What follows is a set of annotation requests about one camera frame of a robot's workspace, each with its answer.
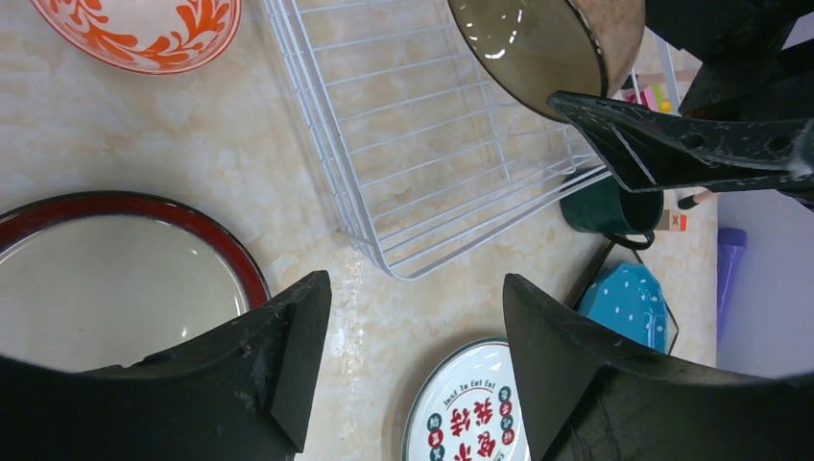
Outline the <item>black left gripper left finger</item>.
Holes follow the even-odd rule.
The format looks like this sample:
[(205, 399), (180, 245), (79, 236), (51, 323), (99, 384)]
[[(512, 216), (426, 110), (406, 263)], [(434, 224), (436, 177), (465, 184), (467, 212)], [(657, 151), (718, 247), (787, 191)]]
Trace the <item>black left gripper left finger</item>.
[(291, 460), (305, 448), (332, 301), (325, 270), (130, 367), (1, 361), (5, 460)]

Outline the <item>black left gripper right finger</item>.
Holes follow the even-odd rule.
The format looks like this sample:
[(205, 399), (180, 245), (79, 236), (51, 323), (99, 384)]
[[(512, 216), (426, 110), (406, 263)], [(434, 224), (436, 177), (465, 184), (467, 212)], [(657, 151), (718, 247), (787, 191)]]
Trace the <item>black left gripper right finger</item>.
[(642, 346), (526, 278), (504, 322), (535, 460), (809, 460), (813, 376), (748, 376)]

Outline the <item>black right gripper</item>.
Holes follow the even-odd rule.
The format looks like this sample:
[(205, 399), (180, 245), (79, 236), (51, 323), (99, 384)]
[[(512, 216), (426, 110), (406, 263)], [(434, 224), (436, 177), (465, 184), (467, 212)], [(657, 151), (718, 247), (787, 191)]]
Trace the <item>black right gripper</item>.
[(810, 1), (649, 1), (646, 26), (702, 66), (681, 116), (558, 91), (549, 105), (630, 192), (775, 189), (813, 207)]

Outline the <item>dark green mug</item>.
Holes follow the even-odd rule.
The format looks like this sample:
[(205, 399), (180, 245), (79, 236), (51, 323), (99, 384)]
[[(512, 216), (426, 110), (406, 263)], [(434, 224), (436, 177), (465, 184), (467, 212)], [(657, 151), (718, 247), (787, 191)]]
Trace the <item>dark green mug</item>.
[(645, 251), (655, 243), (664, 194), (630, 192), (606, 178), (562, 198), (560, 209), (565, 223), (577, 232), (601, 234), (616, 245)]

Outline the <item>white printed plate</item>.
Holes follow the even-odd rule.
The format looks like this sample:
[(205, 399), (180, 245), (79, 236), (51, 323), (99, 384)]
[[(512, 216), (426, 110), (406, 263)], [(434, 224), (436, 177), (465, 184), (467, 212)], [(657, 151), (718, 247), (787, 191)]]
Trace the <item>white printed plate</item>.
[(531, 458), (507, 340), (470, 342), (435, 368), (411, 407), (401, 458)]

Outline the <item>brown speckled bowl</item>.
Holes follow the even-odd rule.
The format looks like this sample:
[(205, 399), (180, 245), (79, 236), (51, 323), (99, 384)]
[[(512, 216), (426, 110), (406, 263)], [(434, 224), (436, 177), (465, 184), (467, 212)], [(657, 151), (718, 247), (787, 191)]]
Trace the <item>brown speckled bowl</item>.
[(520, 104), (556, 122), (557, 91), (614, 95), (645, 30), (643, 0), (458, 0), (448, 4), (468, 48)]

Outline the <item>orange patterned bowl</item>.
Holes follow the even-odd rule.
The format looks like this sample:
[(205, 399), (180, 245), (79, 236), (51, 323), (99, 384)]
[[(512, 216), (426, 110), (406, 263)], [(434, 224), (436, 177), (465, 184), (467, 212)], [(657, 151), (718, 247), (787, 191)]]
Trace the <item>orange patterned bowl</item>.
[(241, 0), (38, 0), (32, 5), (92, 58), (151, 76), (208, 65), (233, 42), (243, 15)]

